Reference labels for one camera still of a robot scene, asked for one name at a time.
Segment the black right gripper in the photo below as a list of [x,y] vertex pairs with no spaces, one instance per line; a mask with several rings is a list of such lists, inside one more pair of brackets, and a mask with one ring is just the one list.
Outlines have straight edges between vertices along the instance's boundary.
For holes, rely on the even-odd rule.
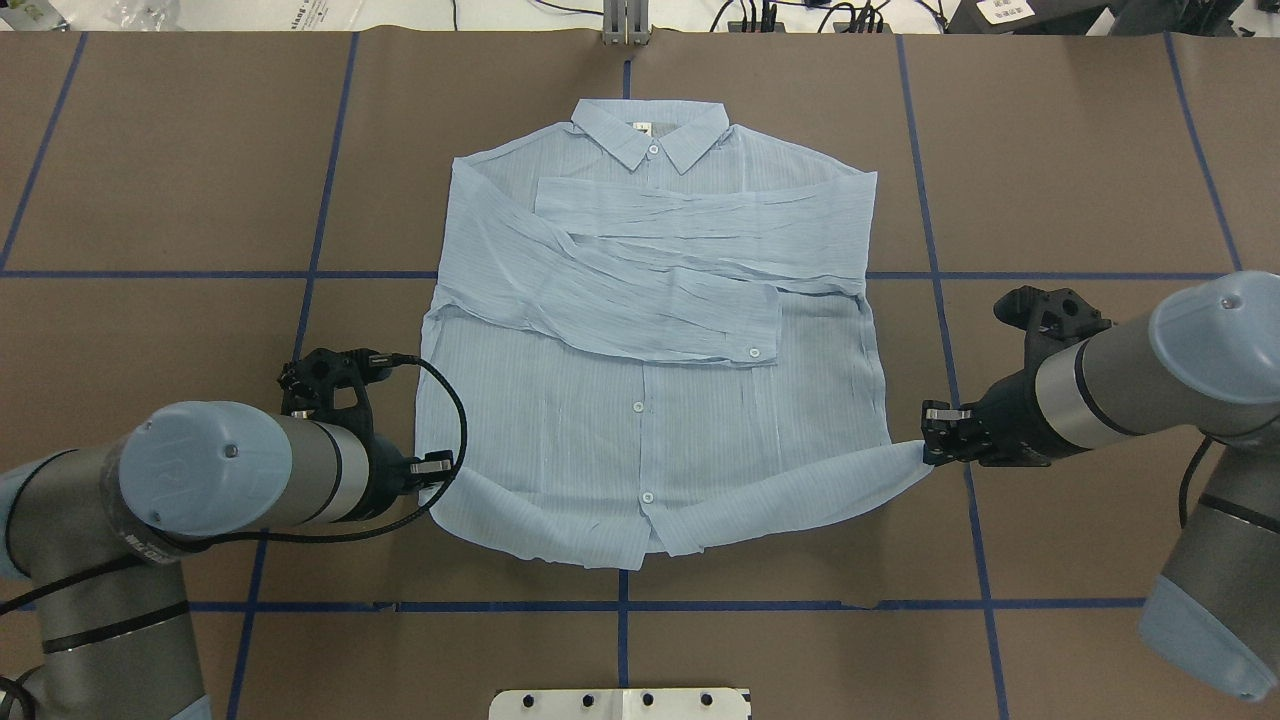
[[[993,383],[980,400],[954,407],[922,402],[922,461],[933,468],[978,462],[984,468],[1047,468],[1084,454],[1048,423],[1036,398],[1036,374],[1053,355],[1110,329],[1114,322],[1074,290],[1021,286],[993,305],[1004,324],[1025,332],[1023,369]],[[966,428],[980,430],[964,433]]]

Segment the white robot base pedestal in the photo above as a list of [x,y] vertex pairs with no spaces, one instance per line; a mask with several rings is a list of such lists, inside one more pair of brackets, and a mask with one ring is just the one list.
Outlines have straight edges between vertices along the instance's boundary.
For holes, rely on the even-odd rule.
[[502,691],[489,719],[753,719],[750,692],[728,687]]

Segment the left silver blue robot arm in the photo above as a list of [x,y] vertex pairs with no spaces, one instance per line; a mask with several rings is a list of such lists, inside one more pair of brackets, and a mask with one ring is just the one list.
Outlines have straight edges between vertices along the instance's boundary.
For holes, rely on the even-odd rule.
[[[425,372],[457,448],[415,457],[376,432],[369,387]],[[462,400],[426,360],[317,348],[284,364],[282,406],[159,409],[127,436],[3,474],[3,575],[28,580],[44,661],[3,678],[5,719],[210,719],[182,564],[242,541],[339,544],[426,515],[463,466]]]

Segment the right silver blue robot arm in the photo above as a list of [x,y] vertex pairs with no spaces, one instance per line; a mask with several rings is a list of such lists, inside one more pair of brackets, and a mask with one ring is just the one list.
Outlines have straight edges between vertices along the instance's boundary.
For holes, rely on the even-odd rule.
[[993,306],[1024,332],[1019,372],[972,404],[922,406],[933,466],[1047,468],[1175,427],[1222,452],[1139,620],[1143,642],[1216,691],[1277,688],[1279,279],[1235,272],[1116,325],[1073,290],[1032,286]]

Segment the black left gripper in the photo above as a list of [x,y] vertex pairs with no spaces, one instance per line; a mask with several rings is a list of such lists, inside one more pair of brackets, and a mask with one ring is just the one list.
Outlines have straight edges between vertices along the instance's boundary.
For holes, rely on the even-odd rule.
[[398,498],[452,479],[453,452],[407,457],[376,430],[369,386],[392,368],[390,355],[372,348],[316,348],[282,366],[280,415],[317,427],[334,456],[334,479],[310,521],[371,520]]

